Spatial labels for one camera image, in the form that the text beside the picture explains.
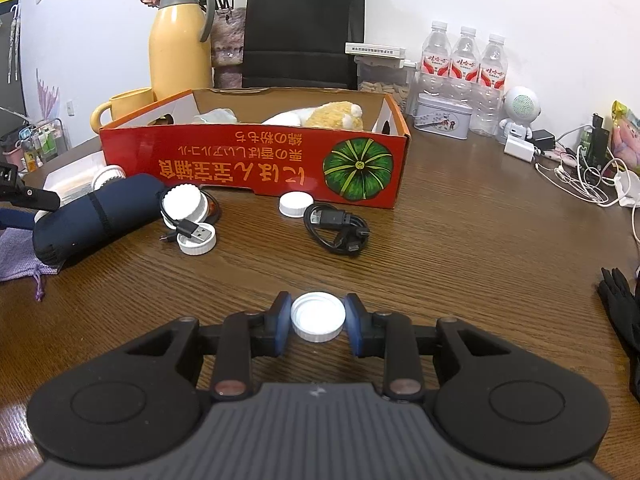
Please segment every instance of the plastic water bottle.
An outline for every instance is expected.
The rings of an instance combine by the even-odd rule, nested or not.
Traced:
[[[482,136],[493,136],[499,121],[500,99],[508,67],[503,46],[502,36],[490,34],[489,44],[480,60],[480,77],[476,89],[478,104],[471,115],[469,129]]]
[[[451,61],[451,45],[447,39],[447,23],[431,22],[431,34],[422,46],[420,92],[441,95],[447,84]]]
[[[476,47],[476,30],[471,27],[460,28],[460,39],[451,54],[449,70],[450,97],[468,104],[472,98],[472,88],[478,81],[479,52]]]

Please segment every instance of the stuffed toy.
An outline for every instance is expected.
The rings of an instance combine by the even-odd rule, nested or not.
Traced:
[[[348,101],[327,103],[316,108],[303,126],[361,132],[362,108]]]
[[[363,129],[362,108],[348,101],[327,103],[318,108],[301,108],[284,112],[262,124],[361,132]]]

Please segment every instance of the gray kettle handle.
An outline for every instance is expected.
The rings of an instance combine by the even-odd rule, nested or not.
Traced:
[[[211,35],[211,28],[213,27],[213,18],[216,16],[216,0],[207,0],[207,15],[204,18],[204,27],[200,33],[200,43],[207,41]]]

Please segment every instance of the metal screw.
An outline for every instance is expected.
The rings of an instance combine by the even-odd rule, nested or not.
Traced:
[[[414,395],[421,390],[420,383],[415,379],[396,379],[391,381],[389,388],[396,395]]]
[[[213,389],[219,396],[237,397],[245,393],[246,384],[235,379],[228,379],[220,381]]]

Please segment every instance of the vase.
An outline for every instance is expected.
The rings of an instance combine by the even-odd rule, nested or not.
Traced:
[[[211,29],[214,88],[242,88],[246,9],[217,9]]]

